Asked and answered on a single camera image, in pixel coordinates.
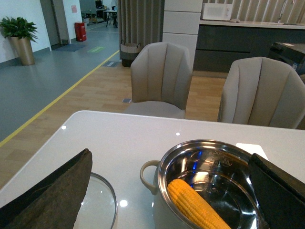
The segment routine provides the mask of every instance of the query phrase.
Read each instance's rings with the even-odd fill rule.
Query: red container
[[[87,40],[85,23],[84,22],[76,22],[74,24],[74,27],[75,27],[75,33],[76,33],[76,40],[78,42],[84,42],[85,40]]]

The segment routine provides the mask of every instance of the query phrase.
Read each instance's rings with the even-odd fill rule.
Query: doorway
[[[51,49],[57,49],[61,44],[60,33],[55,15],[53,0],[40,0],[43,17],[46,23]]]

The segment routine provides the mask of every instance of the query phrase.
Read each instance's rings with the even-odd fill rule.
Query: desk
[[[92,172],[112,184],[118,203],[128,201],[126,207],[118,206],[114,228],[153,229],[153,195],[140,181],[140,168],[192,139],[258,144],[271,162],[305,182],[303,130],[94,111],[77,112],[63,126],[66,129],[57,130],[0,190],[0,207],[88,148],[92,151]],[[148,181],[153,180],[154,170],[147,168]]]
[[[96,17],[103,18],[104,21],[107,20],[107,17],[104,16],[105,9],[96,9]]]
[[[107,24],[106,24],[106,27],[108,26],[108,21],[109,21],[109,16],[110,16],[110,14],[112,14],[112,16],[117,16],[117,11],[116,10],[105,10],[104,11],[106,14],[108,14],[108,16],[107,16]],[[117,20],[115,19],[115,20],[113,20],[113,25],[115,26],[115,27],[118,27],[118,23],[117,23]]]

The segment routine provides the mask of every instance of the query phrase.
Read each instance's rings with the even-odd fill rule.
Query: countertop
[[[305,30],[305,24],[283,24],[273,22],[257,22],[257,21],[241,21],[241,22],[229,22],[229,21],[210,21],[200,20],[200,25],[220,25],[220,26],[235,26],[235,27],[253,27],[253,28],[268,28],[268,29],[291,29],[291,30]]]

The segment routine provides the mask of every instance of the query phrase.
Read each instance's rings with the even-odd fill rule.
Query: door
[[[53,7],[53,0],[40,0],[40,2],[50,44],[51,46],[59,45],[61,40]]]

